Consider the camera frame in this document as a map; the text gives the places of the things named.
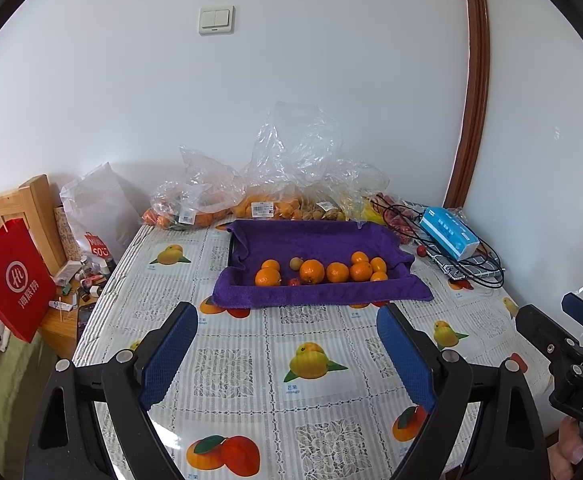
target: price label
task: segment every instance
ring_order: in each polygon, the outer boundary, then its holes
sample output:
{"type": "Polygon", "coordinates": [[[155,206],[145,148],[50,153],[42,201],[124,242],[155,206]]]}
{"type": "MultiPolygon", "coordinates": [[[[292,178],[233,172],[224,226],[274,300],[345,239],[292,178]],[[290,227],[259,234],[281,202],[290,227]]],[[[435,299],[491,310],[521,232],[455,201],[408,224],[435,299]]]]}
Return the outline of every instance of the price label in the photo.
{"type": "Polygon", "coordinates": [[[274,218],[274,202],[252,202],[252,218],[274,218]]]}
{"type": "Polygon", "coordinates": [[[196,211],[183,205],[178,213],[178,223],[194,225],[194,221],[196,221],[196,211]]]}
{"type": "Polygon", "coordinates": [[[325,212],[329,211],[330,209],[337,209],[336,206],[331,202],[316,202],[316,205],[319,208],[322,208],[322,210],[325,212]]]}
{"type": "Polygon", "coordinates": [[[109,251],[105,243],[96,235],[91,233],[85,233],[85,239],[89,243],[89,248],[91,248],[92,254],[100,256],[101,258],[109,258],[109,251]]]}

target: light switch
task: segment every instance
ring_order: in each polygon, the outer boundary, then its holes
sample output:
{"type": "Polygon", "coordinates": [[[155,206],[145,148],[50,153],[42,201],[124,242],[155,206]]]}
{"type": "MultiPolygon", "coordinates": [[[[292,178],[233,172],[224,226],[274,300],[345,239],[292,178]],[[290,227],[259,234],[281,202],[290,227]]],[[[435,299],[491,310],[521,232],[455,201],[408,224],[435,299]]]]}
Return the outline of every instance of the light switch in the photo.
{"type": "Polygon", "coordinates": [[[216,23],[216,12],[214,10],[205,10],[201,14],[201,27],[208,28],[213,27],[216,23]]]}
{"type": "Polygon", "coordinates": [[[217,10],[216,11],[216,20],[214,21],[214,25],[216,27],[227,27],[230,24],[230,10],[217,10]]]}
{"type": "Polygon", "coordinates": [[[198,18],[198,33],[223,34],[234,32],[234,12],[231,5],[201,7],[198,18]]]}

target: wooden door frame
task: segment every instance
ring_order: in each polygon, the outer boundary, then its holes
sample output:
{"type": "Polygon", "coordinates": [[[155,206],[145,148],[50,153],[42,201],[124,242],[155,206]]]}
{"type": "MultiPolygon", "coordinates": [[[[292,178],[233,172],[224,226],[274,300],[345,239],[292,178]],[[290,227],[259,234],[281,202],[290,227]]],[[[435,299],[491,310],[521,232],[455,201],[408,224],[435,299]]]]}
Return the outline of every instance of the wooden door frame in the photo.
{"type": "Polygon", "coordinates": [[[467,17],[469,19],[467,95],[456,160],[445,196],[445,207],[461,207],[465,203],[478,159],[487,113],[491,65],[487,0],[467,0],[467,17]]]}

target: screw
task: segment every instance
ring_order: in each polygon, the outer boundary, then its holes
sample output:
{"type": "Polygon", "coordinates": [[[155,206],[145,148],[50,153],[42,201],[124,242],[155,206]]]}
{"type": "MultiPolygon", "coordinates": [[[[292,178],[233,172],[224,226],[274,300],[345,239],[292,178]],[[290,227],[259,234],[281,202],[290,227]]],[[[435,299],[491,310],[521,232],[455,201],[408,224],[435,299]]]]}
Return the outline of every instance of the screw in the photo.
{"type": "Polygon", "coordinates": [[[67,368],[70,367],[70,362],[67,359],[61,359],[56,363],[56,371],[57,372],[64,372],[67,368]]]}
{"type": "Polygon", "coordinates": [[[521,369],[520,365],[511,359],[505,361],[505,368],[507,368],[510,372],[517,372],[521,369]]]}
{"type": "Polygon", "coordinates": [[[460,356],[454,350],[445,350],[443,352],[443,359],[448,363],[457,363],[460,356]]]}
{"type": "Polygon", "coordinates": [[[126,363],[132,357],[134,357],[134,353],[131,350],[121,350],[118,352],[118,354],[116,354],[116,360],[119,363],[126,363]]]}

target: white wall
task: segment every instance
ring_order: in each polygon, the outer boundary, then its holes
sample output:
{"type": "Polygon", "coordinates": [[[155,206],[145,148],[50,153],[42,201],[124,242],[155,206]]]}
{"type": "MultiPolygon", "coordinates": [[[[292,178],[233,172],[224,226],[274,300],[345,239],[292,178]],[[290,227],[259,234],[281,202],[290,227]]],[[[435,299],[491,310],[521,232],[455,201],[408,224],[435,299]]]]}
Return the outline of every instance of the white wall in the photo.
{"type": "Polygon", "coordinates": [[[141,207],[182,143],[241,168],[285,100],[336,118],[394,191],[440,203],[466,78],[465,0],[27,0],[0,32],[0,191],[109,160],[141,207]],[[235,33],[201,37],[217,4],[235,33]]]}
{"type": "Polygon", "coordinates": [[[560,301],[583,287],[583,41],[550,0],[488,4],[489,105],[465,211],[514,299],[581,338],[560,301]]]}

